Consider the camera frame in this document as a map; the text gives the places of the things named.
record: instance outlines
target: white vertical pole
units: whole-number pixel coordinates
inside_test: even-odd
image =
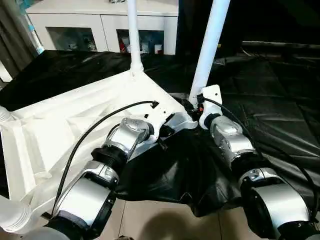
[[[194,107],[198,104],[197,95],[200,94],[202,88],[207,86],[229,3],[230,0],[213,0],[189,95],[189,102],[192,103]]]
[[[137,4],[136,0],[127,0],[128,2],[128,20],[129,20],[129,38],[131,49],[131,72],[133,74],[142,72],[144,67],[140,58],[140,44],[138,32]]]

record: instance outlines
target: black cable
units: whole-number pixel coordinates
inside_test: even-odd
[[[254,139],[254,137],[250,134],[249,130],[246,128],[246,126],[239,120],[239,118],[237,118],[236,115],[233,114],[232,111],[230,111],[228,108],[226,108],[225,106],[223,106],[222,104],[216,102],[215,100],[209,99],[209,98],[203,98],[204,101],[208,101],[211,102],[215,105],[218,105],[220,108],[222,108],[223,110],[225,110],[226,112],[228,112],[234,119],[235,121],[242,127],[242,129],[245,131],[245,133],[247,134],[247,136],[249,137],[249,139],[252,142],[253,147],[255,148],[256,152],[258,153],[259,158],[262,160],[263,156],[262,153],[260,151],[260,149],[258,148],[258,145]]]
[[[315,182],[310,177],[309,173],[300,165],[299,162],[297,162],[292,156],[290,156],[288,153],[286,153],[282,149],[280,149],[276,146],[270,145],[268,143],[262,142],[262,141],[258,141],[258,143],[260,143],[261,145],[265,145],[269,148],[272,148],[272,149],[278,151],[279,153],[285,155],[287,157],[287,159],[293,165],[295,165],[300,170],[300,172],[304,175],[304,177],[308,181],[308,183],[312,189],[312,193],[313,193],[313,209],[311,210],[311,220],[314,221],[316,219],[318,208],[319,208],[319,192],[318,192],[318,189],[317,189]]]
[[[58,199],[62,193],[62,190],[63,190],[63,187],[64,187],[64,183],[65,183],[65,180],[66,180],[66,177],[67,177],[67,174],[68,174],[68,170],[70,168],[70,165],[71,165],[71,162],[72,162],[72,159],[73,157],[75,156],[76,154],[76,151],[77,149],[79,148],[80,144],[83,142],[83,140],[92,132],[93,129],[95,129],[98,125],[100,125],[103,121],[105,121],[106,119],[110,118],[111,116],[115,115],[115,114],[118,114],[120,112],[122,112],[123,110],[126,110],[126,109],[129,109],[131,107],[134,107],[134,106],[137,106],[137,105],[141,105],[141,104],[152,104],[152,108],[154,109],[159,103],[157,101],[139,101],[139,102],[136,102],[136,103],[133,103],[133,104],[130,104],[130,105],[127,105],[127,106],[124,106],[118,110],[115,110],[113,112],[111,112],[110,114],[104,116],[103,118],[101,118],[99,121],[97,121],[95,124],[93,124],[81,137],[80,139],[78,140],[78,142],[74,145],[72,151],[71,151],[71,154],[69,156],[69,159],[68,161],[66,162],[66,165],[65,165],[65,169],[63,171],[63,174],[62,174],[62,177],[61,177],[61,181],[60,181],[60,184],[59,184],[59,187],[58,187],[58,190],[56,192],[56,197],[55,197],[55,200],[54,200],[54,204],[53,204],[53,208],[52,208],[52,216],[54,215],[54,210],[55,210],[55,207],[56,207],[56,204],[58,202]]]
[[[222,108],[223,110],[225,110],[226,112],[228,112],[235,120],[236,122],[246,131],[246,134],[249,136],[250,140],[252,141],[253,143],[253,146],[256,150],[256,152],[258,153],[259,157],[261,159],[263,159],[263,156],[262,156],[262,153],[260,151],[260,149],[258,148],[258,145],[257,145],[257,142],[254,140],[254,138],[251,136],[249,130],[246,128],[246,126],[228,109],[226,108],[225,106],[223,106],[222,104],[212,100],[212,99],[209,99],[209,98],[203,98],[204,101],[208,101],[208,102],[211,102],[213,104],[216,104],[218,105],[220,108]],[[265,142],[261,142],[261,141],[258,141],[259,143],[261,144],[264,144],[270,148],[273,148],[277,151],[279,151],[280,153],[284,154],[301,172],[302,174],[305,176],[305,178],[307,179],[312,191],[313,191],[313,209],[311,211],[311,220],[314,221],[316,219],[316,215],[317,215],[317,212],[318,212],[318,208],[319,208],[319,193],[318,193],[318,190],[317,190],[317,186],[315,185],[313,179],[310,177],[309,173],[293,158],[291,157],[288,153],[286,153],[285,151],[283,151],[282,149],[279,149],[275,146],[272,146],[270,144],[267,144]]]
[[[114,125],[111,129],[110,129],[110,131],[109,131],[109,133],[108,133],[108,137],[109,137],[109,135],[112,133],[112,131],[113,130],[115,130],[117,127],[119,127],[120,126],[120,123],[118,123],[118,124],[116,124],[116,125]]]

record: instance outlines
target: black wrinkled fabric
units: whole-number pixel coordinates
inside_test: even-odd
[[[169,93],[189,93],[197,59],[143,55],[144,71]],[[45,51],[0,91],[0,105],[13,111],[121,73],[130,56],[111,52]],[[290,154],[320,186],[320,68],[316,62],[226,58],[215,64],[208,85],[219,84],[223,104],[258,140]],[[188,204],[196,216],[241,204],[237,184],[222,164],[208,132],[183,130],[130,161],[116,189],[125,200]],[[312,207],[304,176],[276,149],[261,146],[276,170]],[[8,194],[0,161],[0,193]]]

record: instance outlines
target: floor tile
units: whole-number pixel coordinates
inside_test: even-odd
[[[125,201],[117,199],[112,208],[111,216],[97,240],[115,240],[119,236],[121,219],[124,213]]]
[[[134,240],[219,240],[217,214],[195,217],[187,205],[127,201],[120,235]]]
[[[223,210],[219,213],[223,240],[261,240],[254,234],[247,223],[242,207]]]

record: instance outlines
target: curtain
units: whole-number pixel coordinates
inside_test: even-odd
[[[0,0],[0,60],[14,78],[36,56],[26,19],[14,0]]]

